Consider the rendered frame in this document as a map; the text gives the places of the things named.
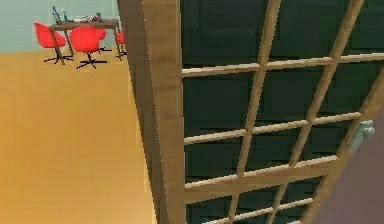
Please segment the wooden framed glass door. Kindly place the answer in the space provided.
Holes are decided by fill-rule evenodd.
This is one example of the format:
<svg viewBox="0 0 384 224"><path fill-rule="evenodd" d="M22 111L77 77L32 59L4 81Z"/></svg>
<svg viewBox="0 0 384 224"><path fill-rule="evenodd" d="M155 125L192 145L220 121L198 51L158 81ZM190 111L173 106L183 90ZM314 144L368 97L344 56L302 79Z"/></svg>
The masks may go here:
<svg viewBox="0 0 384 224"><path fill-rule="evenodd" d="M117 0L156 224L313 224L384 106L384 0Z"/></svg>

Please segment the brown wooden dining table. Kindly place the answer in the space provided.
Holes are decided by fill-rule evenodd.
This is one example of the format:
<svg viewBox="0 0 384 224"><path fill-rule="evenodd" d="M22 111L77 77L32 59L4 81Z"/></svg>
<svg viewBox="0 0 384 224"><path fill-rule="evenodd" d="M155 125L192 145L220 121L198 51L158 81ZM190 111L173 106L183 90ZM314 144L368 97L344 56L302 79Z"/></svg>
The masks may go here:
<svg viewBox="0 0 384 224"><path fill-rule="evenodd" d="M97 29L109 29L113 31L114 38L117 38L117 34L120 32L120 26L119 26L119 20L118 19L104 19L102 23L99 23L97 21L91 21L88 23L82 23L82 22L62 22L61 24L53 24L49 25L48 29L51 33L51 36L54 40L54 43L57 43L57 38L55 37L55 32L63 32L65 34L65 39L67 41L67 44L69 46L69 50L71 54L74 54L72 44L70 42L68 31L73 30L77 27L84 27L84 26L91 26ZM61 60L61 63L64 64L64 60L61 54L61 50L58 48L58 45L55 45L55 49L58 51L59 59Z"/></svg>

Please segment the red swivel chair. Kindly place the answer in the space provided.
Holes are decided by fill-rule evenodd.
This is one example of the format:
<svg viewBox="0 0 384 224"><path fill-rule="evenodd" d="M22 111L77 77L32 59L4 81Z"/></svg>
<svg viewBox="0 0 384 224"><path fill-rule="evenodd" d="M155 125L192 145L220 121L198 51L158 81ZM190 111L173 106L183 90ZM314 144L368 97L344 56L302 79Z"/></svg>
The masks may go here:
<svg viewBox="0 0 384 224"><path fill-rule="evenodd" d="M62 35L56 31L51 32L46 25L41 23L34 23L34 29L38 44L44 49L53 49L56 53L55 57L45 59L45 62L53 61L57 64L61 58L63 60L73 60L70 55L64 55L61 58L59 56L60 48L67 45L67 41Z"/></svg>
<svg viewBox="0 0 384 224"><path fill-rule="evenodd" d="M117 34L116 40L119 46L117 58L122 59L123 56L127 55L126 48L125 48L124 33L122 31L120 31Z"/></svg>
<svg viewBox="0 0 384 224"><path fill-rule="evenodd" d="M101 53L105 50L100 46L100 42L106 37L104 29L95 28L92 26L81 26L73 29L70 33L70 42L76 52L85 53L87 59L81 61L77 69L91 65L96 68L97 63L103 63L103 60L97 60L92 57L94 52Z"/></svg>

